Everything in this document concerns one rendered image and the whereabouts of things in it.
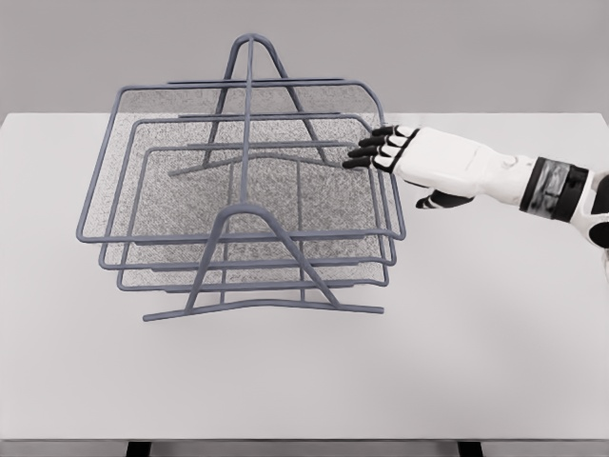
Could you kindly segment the medium grey mesh tray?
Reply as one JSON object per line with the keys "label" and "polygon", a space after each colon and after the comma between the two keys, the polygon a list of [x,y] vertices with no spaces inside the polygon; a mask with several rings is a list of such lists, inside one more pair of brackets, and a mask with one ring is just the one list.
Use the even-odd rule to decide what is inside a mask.
{"label": "medium grey mesh tray", "polygon": [[314,268],[393,264],[403,220],[392,180],[341,166],[375,124],[339,112],[129,119],[110,158],[104,265],[193,271],[219,212],[238,205],[267,210]]}

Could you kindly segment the large grey mesh tray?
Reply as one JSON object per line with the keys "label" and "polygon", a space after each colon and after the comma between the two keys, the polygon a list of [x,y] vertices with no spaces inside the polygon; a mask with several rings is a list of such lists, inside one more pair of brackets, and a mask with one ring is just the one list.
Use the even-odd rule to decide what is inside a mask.
{"label": "large grey mesh tray", "polygon": [[[119,90],[111,110],[85,204],[77,226],[78,239],[85,243],[105,243],[108,198],[116,188],[115,166],[110,162],[112,147],[121,127],[131,118],[175,118],[184,115],[242,115],[245,117],[246,81],[170,83],[157,86],[130,86]],[[364,83],[338,78],[286,78],[255,80],[251,113],[283,114],[368,113],[377,127],[383,110],[377,96]],[[397,183],[389,177],[397,192]],[[403,220],[398,193],[398,208]]]}

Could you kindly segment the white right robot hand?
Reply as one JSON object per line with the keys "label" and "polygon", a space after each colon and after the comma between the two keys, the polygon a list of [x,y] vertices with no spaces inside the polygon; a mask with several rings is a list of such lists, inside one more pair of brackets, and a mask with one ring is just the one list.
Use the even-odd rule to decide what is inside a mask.
{"label": "white right robot hand", "polygon": [[370,168],[430,189],[418,209],[452,209],[485,194],[482,144],[431,128],[406,125],[374,129],[343,162],[344,169]]}

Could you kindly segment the small grey mesh tray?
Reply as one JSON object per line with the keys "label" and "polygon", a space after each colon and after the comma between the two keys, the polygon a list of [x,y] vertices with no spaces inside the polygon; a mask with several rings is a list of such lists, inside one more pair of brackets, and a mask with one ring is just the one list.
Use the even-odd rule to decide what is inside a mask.
{"label": "small grey mesh tray", "polygon": [[102,264],[126,290],[383,286],[403,231],[392,180],[341,166],[347,144],[151,148]]}

